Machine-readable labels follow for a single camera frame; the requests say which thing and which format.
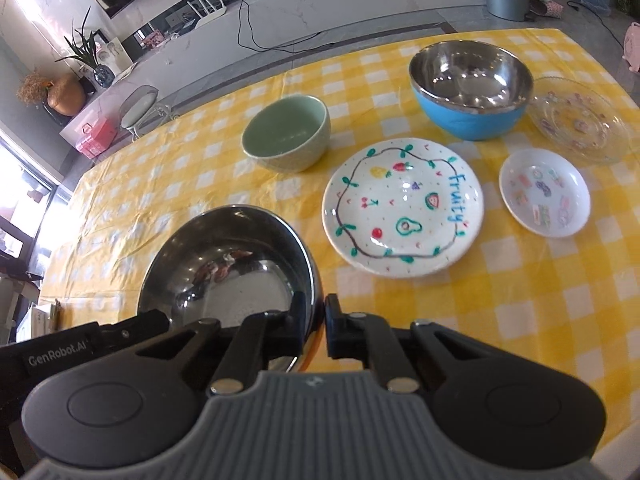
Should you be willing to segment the steel bowl orange outside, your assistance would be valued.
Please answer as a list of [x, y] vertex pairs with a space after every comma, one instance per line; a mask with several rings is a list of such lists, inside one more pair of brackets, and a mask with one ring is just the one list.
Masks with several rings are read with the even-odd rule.
[[172, 330], [216, 318], [235, 328], [256, 313], [286, 311], [305, 295], [305, 345], [320, 324], [322, 285], [310, 250], [292, 226], [271, 211], [228, 205], [178, 229], [146, 272], [140, 313], [160, 310]]

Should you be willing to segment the white fruity painted plate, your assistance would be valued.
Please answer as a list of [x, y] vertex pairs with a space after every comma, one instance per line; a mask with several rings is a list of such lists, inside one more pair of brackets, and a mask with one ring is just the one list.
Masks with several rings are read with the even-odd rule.
[[322, 200], [329, 242], [357, 269], [420, 278], [460, 260], [480, 234], [485, 201], [471, 166], [442, 144], [400, 138], [337, 168]]

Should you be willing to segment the green ceramic bowl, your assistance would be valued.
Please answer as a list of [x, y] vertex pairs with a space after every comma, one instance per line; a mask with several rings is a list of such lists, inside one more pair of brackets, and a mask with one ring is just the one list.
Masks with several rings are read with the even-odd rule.
[[329, 147], [329, 109], [315, 96], [286, 96], [266, 106], [242, 133], [244, 154], [275, 172], [297, 174], [324, 155]]

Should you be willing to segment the small white patterned dish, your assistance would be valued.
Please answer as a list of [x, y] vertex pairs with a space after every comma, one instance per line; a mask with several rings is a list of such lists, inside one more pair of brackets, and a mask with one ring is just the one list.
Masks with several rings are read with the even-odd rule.
[[513, 218], [543, 237], [573, 236], [591, 212], [588, 185], [567, 159], [542, 148], [510, 155], [498, 177], [501, 197]]

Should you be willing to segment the steel bowl blue outside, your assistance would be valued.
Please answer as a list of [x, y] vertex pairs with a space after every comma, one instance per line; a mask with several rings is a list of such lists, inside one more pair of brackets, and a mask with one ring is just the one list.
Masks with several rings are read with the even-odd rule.
[[421, 49], [408, 73], [425, 115], [465, 141], [504, 136], [523, 117], [534, 90], [534, 77], [519, 58], [473, 40], [441, 41]]

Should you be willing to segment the clear glass floral plate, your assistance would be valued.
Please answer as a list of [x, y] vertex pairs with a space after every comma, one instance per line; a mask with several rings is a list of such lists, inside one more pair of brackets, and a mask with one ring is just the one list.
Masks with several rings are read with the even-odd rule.
[[605, 98], [585, 84], [538, 78], [527, 110], [539, 131], [567, 153], [610, 164], [630, 152], [627, 125]]

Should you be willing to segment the pink plastic storage box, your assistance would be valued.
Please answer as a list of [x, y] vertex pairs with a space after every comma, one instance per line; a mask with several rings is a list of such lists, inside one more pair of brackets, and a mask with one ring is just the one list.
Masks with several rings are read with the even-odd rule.
[[98, 119], [94, 125], [86, 122], [81, 127], [81, 136], [76, 143], [77, 151], [88, 159], [94, 159], [111, 146], [116, 134], [117, 127], [111, 119]]

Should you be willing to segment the orange round vase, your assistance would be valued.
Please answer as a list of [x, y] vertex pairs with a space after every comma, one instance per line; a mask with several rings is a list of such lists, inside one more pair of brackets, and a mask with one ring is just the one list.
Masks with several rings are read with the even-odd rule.
[[65, 74], [53, 81], [48, 90], [47, 104], [66, 117], [76, 116], [86, 104], [86, 94], [73, 74]]

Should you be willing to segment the potted plant blue vase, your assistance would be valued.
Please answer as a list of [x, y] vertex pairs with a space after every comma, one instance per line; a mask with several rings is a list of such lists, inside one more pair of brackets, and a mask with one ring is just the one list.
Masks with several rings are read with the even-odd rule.
[[87, 10], [79, 28], [74, 28], [70, 36], [63, 39], [68, 47], [68, 55], [58, 58], [58, 62], [74, 60], [91, 70], [94, 81], [103, 89], [110, 88], [115, 81], [113, 71], [98, 59], [96, 36], [98, 32], [86, 31], [90, 10]]

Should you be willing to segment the white wifi router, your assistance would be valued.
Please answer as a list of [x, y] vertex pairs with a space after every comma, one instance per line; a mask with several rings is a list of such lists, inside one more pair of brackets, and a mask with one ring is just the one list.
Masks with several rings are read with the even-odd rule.
[[186, 0], [186, 2], [198, 18], [198, 25], [221, 18], [227, 12], [224, 0]]

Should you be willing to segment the white marble tv console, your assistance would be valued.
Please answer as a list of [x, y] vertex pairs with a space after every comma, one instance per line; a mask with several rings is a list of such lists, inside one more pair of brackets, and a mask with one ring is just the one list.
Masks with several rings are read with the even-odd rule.
[[[192, 32], [168, 41], [146, 54], [125, 79], [99, 92], [65, 126], [60, 135], [77, 143], [81, 128], [93, 118], [114, 118], [120, 104], [142, 84], [158, 89], [162, 98], [180, 96], [182, 90], [252, 54], [250, 40], [268, 47], [288, 44], [316, 32], [413, 11], [450, 6], [479, 6], [486, 0], [244, 0]], [[240, 22], [239, 8], [250, 14]]]

